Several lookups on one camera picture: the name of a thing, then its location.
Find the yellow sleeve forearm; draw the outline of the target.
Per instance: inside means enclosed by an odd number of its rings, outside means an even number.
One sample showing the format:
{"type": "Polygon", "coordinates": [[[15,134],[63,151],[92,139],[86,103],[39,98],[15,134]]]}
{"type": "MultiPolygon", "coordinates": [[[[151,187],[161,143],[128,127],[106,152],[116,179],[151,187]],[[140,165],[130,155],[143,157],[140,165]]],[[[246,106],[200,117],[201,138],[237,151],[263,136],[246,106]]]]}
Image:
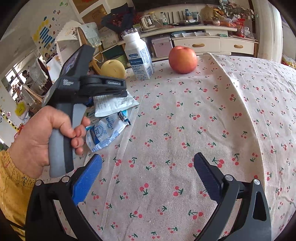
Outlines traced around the yellow sleeve forearm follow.
{"type": "Polygon", "coordinates": [[[12,228],[25,240],[25,221],[35,179],[23,174],[13,163],[9,151],[1,151],[1,211],[12,228]]]}

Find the left hand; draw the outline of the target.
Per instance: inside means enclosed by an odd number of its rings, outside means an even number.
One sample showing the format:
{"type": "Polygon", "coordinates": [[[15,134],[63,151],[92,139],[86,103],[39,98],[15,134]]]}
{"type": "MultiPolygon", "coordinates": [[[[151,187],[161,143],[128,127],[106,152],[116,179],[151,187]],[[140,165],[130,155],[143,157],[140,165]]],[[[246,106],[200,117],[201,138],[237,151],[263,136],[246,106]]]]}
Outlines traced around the left hand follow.
{"type": "Polygon", "coordinates": [[[22,129],[9,148],[14,165],[25,175],[37,179],[43,168],[49,165],[48,143],[53,129],[70,138],[71,146],[78,155],[83,154],[86,126],[90,120],[83,117],[81,124],[73,128],[64,112],[51,106],[40,109],[22,129]]]}

